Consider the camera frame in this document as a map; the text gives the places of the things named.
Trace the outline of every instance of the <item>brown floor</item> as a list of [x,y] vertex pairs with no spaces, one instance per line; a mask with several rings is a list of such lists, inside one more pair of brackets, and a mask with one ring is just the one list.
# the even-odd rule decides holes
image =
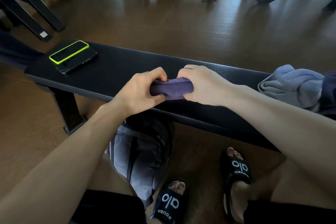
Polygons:
[[[49,43],[24,27],[15,37],[46,52],[62,39],[76,38],[141,51],[272,72],[291,64],[318,72],[335,69],[336,15],[322,12],[330,0],[69,0],[52,10],[67,26]],[[40,17],[39,23],[52,32]],[[102,104],[77,97],[91,116]],[[17,69],[0,64],[0,197],[65,138],[53,99]],[[233,146],[245,154],[255,179],[284,157],[184,125],[167,176],[191,188],[185,223],[226,223],[219,155]]]

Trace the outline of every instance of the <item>neon yellow phone case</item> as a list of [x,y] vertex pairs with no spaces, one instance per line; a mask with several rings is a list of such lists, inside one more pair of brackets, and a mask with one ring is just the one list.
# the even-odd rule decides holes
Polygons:
[[[77,43],[77,42],[85,43],[85,44],[86,44],[86,47],[84,47],[84,48],[80,49],[79,51],[77,51],[77,52],[75,52],[75,53],[73,53],[73,54],[67,56],[65,59],[62,59],[61,61],[56,61],[56,60],[54,60],[54,59],[52,58],[53,55],[57,54],[58,52],[64,50],[65,48],[68,48],[69,46],[71,46],[71,45],[73,45],[73,44],[75,44],[75,43]],[[63,61],[65,61],[65,60],[67,60],[67,59],[69,59],[69,58],[75,56],[76,54],[78,54],[78,53],[80,53],[81,51],[83,51],[83,50],[85,50],[85,49],[87,49],[87,48],[90,47],[89,44],[87,44],[86,42],[83,42],[83,41],[81,41],[81,40],[78,40],[78,41],[74,42],[73,44],[70,44],[70,45],[68,45],[67,47],[64,47],[63,49],[59,50],[58,52],[55,52],[55,53],[51,54],[51,55],[49,56],[49,59],[50,59],[52,62],[54,62],[54,63],[56,63],[56,64],[58,65],[58,64],[61,64]]]

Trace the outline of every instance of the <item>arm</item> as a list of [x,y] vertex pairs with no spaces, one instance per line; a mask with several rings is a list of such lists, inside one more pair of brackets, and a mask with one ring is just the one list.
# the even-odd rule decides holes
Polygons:
[[185,99],[236,112],[336,195],[336,121],[234,85],[204,66],[187,65],[178,77],[189,78],[195,88]]
[[0,201],[0,223],[68,223],[102,155],[123,120],[165,100],[151,96],[162,68],[136,74],[81,128],[39,163]]

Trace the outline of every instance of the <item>person's left arm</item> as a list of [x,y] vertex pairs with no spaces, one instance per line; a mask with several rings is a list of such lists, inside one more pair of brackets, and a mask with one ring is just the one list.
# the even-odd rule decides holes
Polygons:
[[167,80],[161,67],[134,75],[111,102],[30,171],[0,201],[0,223],[68,223],[120,124],[165,100],[162,94],[149,93],[157,78]]

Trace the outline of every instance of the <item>hand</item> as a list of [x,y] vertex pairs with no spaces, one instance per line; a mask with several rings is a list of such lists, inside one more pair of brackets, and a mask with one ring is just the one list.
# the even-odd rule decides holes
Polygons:
[[161,67],[150,72],[135,74],[111,102],[118,102],[118,105],[124,108],[127,117],[164,102],[163,94],[151,96],[149,93],[149,86],[155,79],[167,81],[167,75]]
[[225,105],[225,99],[233,97],[236,87],[205,66],[186,65],[177,77],[188,78],[194,85],[194,91],[183,97],[204,105]]

